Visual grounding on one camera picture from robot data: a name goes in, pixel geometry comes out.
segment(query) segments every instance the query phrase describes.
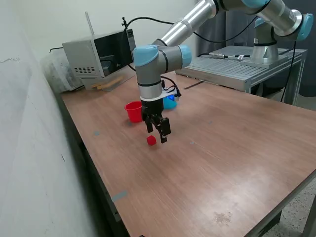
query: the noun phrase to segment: black cable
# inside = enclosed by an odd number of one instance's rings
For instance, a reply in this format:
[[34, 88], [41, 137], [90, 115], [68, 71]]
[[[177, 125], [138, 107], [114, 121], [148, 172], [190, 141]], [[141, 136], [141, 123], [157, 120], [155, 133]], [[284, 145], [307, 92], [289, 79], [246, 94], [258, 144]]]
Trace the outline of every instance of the black cable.
[[[214, 41], [214, 40], [208, 40], [206, 38], [204, 38], [203, 36], [199, 35], [198, 33], [194, 32], [195, 35], [197, 35], [198, 37], [200, 37], [201, 39], [207, 41], [207, 42], [210, 42], [210, 43], [223, 43], [223, 42], [227, 42], [227, 41], [230, 41], [238, 36], [240, 36], [245, 30], [247, 30], [247, 28], [256, 20], [257, 16], [237, 35], [235, 35], [234, 37], [230, 38], [230, 39], [226, 39], [226, 40], [222, 40], [222, 41]], [[152, 18], [152, 17], [136, 17], [132, 20], [129, 21], [129, 23], [126, 24], [124, 30], [123, 30], [123, 34], [122, 34], [122, 38], [121, 38], [121, 45], [123, 43], [123, 37], [124, 37], [124, 34], [126, 33], [126, 30], [128, 29], [128, 26], [133, 23], [134, 21], [137, 21], [137, 20], [151, 20], [151, 21], [156, 21], [156, 22], [159, 22], [159, 23], [163, 23], [163, 24], [168, 24], [168, 25], [173, 25], [174, 23], [173, 22], [168, 22], [168, 21], [161, 21], [161, 20], [158, 20], [158, 19], [155, 19], [155, 18]], [[132, 69], [133, 71], [136, 71], [131, 65], [129, 65], [129, 68]]]
[[172, 79], [170, 79], [170, 78], [168, 78], [168, 77], [165, 77], [165, 76], [161, 76], [161, 78], [170, 81], [170, 82], [174, 85], [175, 89], [177, 90], [177, 96], [178, 96], [178, 97], [181, 96], [180, 90], [179, 90], [177, 84], [174, 82], [174, 80], [172, 80]]
[[201, 53], [198, 57], [201, 57], [203, 55], [209, 55], [209, 53]]
[[281, 97], [281, 102], [283, 101], [283, 98], [284, 98], [284, 95], [285, 95], [285, 91], [286, 91], [286, 88], [287, 88], [287, 85], [288, 85], [288, 81], [290, 80], [292, 67], [293, 67], [293, 63], [294, 63], [294, 59], [295, 59], [295, 50], [296, 50], [296, 41], [294, 42], [292, 62], [291, 62], [290, 70], [288, 72], [288, 76], [287, 76], [284, 92], [283, 92], [282, 97]]
[[199, 35], [198, 33], [194, 32], [195, 35], [197, 35], [198, 37], [200, 37], [201, 39], [210, 42], [210, 43], [224, 43], [230, 40], [235, 39], [236, 37], [240, 36], [245, 30], [247, 30], [247, 28], [252, 24], [252, 22], [254, 22], [257, 19], [257, 16], [255, 18], [253, 18], [253, 20], [241, 31], [239, 32], [237, 35], [235, 35], [234, 37], [231, 37], [230, 39], [226, 39], [226, 40], [221, 40], [221, 41], [214, 41], [214, 40], [208, 40], [206, 38], [204, 38], [203, 36]]
[[[234, 36], [234, 37], [232, 37], [230, 39], [227, 39], [227, 40], [223, 40], [223, 41], [208, 40], [208, 39], [204, 38], [203, 36], [199, 35], [196, 32], [194, 32], [194, 34], [197, 35], [198, 37], [200, 37], [201, 39], [203, 39], [203, 40], [205, 40], [207, 42], [211, 42], [211, 43], [227, 42], [227, 41], [230, 41], [230, 40], [238, 37], [239, 35], [241, 35], [252, 24], [252, 22], [254, 22], [254, 20], [256, 18], [257, 18], [257, 16], [239, 34], [237, 34], [236, 36]], [[128, 27], [129, 27], [129, 25], [132, 24], [134, 21], [137, 21], [137, 20], [151, 20], [151, 21], [155, 21], [155, 22], [159, 22], [159, 23], [163, 23], [163, 24], [168, 24], [168, 25], [173, 25], [174, 24], [173, 22], [161, 21], [161, 20], [158, 20], [158, 19], [155, 19], [155, 18], [152, 18], [152, 17], [136, 17], [136, 18], [133, 18], [132, 20], [129, 21], [129, 23], [125, 24], [125, 28], [124, 28], [124, 30], [122, 32], [122, 37], [121, 37], [121, 41], [120, 41], [120, 43], [121, 43], [121, 47], [120, 48], [121, 48], [122, 56], [123, 56], [122, 44], [123, 44], [124, 35], [126, 34], [126, 31], [127, 31]], [[136, 71], [130, 64], [127, 64], [127, 65], [128, 65], [128, 67], [130, 69], [132, 69], [133, 71]], [[164, 77], [164, 76], [161, 76], [161, 78], [164, 78], [164, 79], [167, 79], [167, 80], [171, 81], [174, 84], [178, 95], [181, 96], [181, 93], [180, 93], [180, 90], [179, 90], [178, 86], [176, 85], [176, 83], [172, 79]]]
[[49, 52], [51, 52], [52, 50], [55, 50], [55, 49], [62, 49], [63, 47], [59, 47], [59, 48], [51, 48]]

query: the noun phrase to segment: wooden board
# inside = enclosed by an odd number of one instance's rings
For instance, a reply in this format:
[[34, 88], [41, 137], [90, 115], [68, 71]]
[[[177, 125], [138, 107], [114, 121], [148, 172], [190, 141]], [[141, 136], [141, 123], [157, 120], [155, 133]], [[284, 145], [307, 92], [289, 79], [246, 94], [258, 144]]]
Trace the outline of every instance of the wooden board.
[[153, 147], [124, 110], [136, 78], [63, 98], [110, 195], [127, 194], [115, 205], [132, 237], [242, 237], [315, 170], [316, 113], [206, 83], [181, 93]]

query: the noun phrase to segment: metal table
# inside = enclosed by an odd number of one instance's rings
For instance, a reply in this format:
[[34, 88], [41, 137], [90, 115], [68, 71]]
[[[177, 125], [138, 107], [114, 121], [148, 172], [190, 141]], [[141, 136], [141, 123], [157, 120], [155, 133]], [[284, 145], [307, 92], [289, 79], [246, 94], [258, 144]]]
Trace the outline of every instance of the metal table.
[[[228, 46], [216, 50], [214, 53], [225, 55], [251, 55], [252, 47]], [[287, 56], [287, 60], [271, 69], [247, 66], [243, 65], [239, 60], [216, 59], [206, 55], [195, 58], [190, 66], [177, 70], [176, 73], [250, 93], [251, 88], [255, 85], [290, 68], [293, 50], [279, 49], [279, 54]], [[306, 56], [307, 50], [295, 50], [292, 73], [284, 98], [287, 104], [296, 105]]]

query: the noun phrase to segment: blue tape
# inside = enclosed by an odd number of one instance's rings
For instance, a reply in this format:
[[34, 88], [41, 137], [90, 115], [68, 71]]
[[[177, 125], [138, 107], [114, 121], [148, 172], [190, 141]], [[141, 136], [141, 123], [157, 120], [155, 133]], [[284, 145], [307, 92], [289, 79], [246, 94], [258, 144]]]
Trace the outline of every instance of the blue tape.
[[123, 191], [119, 194], [116, 194], [115, 196], [111, 197], [112, 202], [115, 202], [123, 197], [127, 196], [127, 191]]

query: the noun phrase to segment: table leg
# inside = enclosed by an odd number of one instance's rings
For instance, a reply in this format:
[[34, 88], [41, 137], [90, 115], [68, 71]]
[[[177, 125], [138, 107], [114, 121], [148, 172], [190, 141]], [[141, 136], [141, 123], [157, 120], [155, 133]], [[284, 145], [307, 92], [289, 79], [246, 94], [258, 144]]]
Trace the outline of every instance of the table leg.
[[310, 214], [308, 215], [302, 237], [316, 236], [316, 197], [314, 198]]
[[296, 105], [301, 87], [304, 64], [305, 59], [302, 59], [300, 63], [293, 65], [284, 97], [286, 104]]

